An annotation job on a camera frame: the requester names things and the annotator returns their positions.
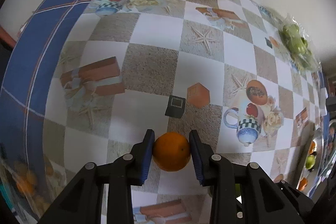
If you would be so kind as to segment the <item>small orange mandarin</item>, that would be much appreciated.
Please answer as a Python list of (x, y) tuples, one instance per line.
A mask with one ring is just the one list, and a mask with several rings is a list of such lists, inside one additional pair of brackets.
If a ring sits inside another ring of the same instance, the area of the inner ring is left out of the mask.
[(154, 142), (153, 159), (161, 170), (177, 172), (187, 166), (190, 158), (189, 141), (177, 132), (167, 132)]

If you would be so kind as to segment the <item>clear box of green fruits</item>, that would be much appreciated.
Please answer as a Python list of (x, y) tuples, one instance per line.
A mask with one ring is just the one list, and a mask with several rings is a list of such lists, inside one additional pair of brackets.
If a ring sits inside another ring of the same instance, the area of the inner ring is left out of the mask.
[(278, 33), (300, 72), (317, 72), (322, 69), (310, 36), (292, 15), (287, 14)]

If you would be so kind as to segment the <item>silver metal bowl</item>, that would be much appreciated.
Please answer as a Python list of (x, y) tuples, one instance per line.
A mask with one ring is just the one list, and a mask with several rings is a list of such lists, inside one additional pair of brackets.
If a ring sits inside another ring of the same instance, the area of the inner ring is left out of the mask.
[(308, 197), (318, 184), (324, 161), (324, 137), (322, 128), (316, 128), (313, 122), (308, 122), (302, 130), (303, 146), (300, 150), (298, 165), (294, 173), (293, 185)]

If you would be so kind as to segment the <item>black charger on white dock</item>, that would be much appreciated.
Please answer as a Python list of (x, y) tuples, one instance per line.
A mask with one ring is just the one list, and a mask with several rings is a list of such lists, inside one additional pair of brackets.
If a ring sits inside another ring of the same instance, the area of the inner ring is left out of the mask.
[(324, 79), (321, 83), (319, 110), (321, 116), (335, 112), (335, 81)]

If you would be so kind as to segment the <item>checkered patterned tablecloth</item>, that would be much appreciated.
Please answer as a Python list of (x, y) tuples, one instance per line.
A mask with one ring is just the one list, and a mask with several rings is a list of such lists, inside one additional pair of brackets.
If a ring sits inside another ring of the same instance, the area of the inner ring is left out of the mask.
[(1, 144), (56, 197), (88, 162), (197, 130), (228, 160), (293, 180), (308, 122), (324, 128), (318, 72), (300, 72), (282, 20), (252, 0), (44, 0), (1, 84)]

